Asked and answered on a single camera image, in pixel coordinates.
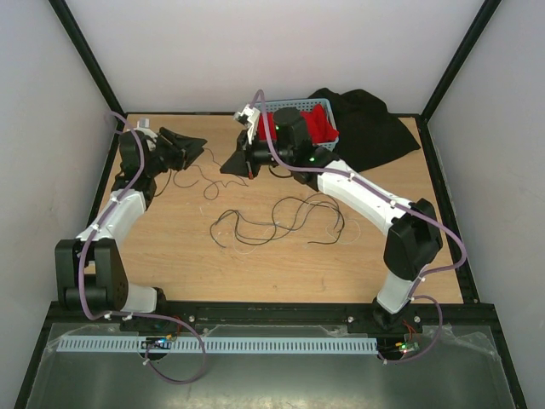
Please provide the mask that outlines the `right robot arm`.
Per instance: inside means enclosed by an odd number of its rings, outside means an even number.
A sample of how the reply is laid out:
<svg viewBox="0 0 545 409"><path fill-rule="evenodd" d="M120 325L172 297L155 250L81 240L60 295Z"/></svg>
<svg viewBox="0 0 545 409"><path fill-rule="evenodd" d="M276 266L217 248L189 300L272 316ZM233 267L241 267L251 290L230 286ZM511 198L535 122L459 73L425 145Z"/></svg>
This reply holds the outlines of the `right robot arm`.
<svg viewBox="0 0 545 409"><path fill-rule="evenodd" d="M307 123L294 107L268 118L246 106L234 118L244 130L221 173L253 179L264 165L282 166L300 184L340 200L385 236L387 277L373 301L372 320L381 331L393 330L403 319L419 274L443 247L433 205L389 193L331 150L313 145Z"/></svg>

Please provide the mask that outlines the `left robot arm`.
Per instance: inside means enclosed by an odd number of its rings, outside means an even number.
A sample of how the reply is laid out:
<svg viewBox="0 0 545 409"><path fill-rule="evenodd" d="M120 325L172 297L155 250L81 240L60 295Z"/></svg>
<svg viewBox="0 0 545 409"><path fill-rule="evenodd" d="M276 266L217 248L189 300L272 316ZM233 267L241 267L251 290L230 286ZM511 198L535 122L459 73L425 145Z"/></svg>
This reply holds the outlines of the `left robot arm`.
<svg viewBox="0 0 545 409"><path fill-rule="evenodd" d="M151 330L169 323L165 295L157 287L129 282L119 246L156 195L156 177L186 170L204 152L206 140L165 128L139 126L118 137L120 171L110 198L97 217L74 239L54 249L59 303L68 310L112 314L140 313Z"/></svg>

